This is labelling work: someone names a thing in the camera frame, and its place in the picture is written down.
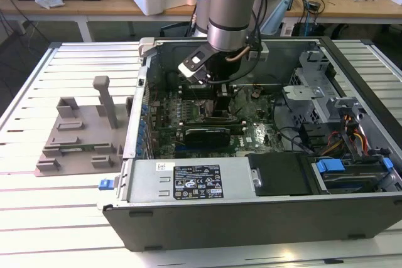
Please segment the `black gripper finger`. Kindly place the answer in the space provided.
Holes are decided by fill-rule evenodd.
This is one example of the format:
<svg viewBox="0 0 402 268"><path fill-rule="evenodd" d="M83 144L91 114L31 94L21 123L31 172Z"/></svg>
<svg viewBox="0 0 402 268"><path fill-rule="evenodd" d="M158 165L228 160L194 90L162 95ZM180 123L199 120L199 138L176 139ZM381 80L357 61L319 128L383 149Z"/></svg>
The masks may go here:
<svg viewBox="0 0 402 268"><path fill-rule="evenodd" d="M214 89L214 117L227 116L232 98L230 88L228 84L217 84L214 85Z"/></svg>

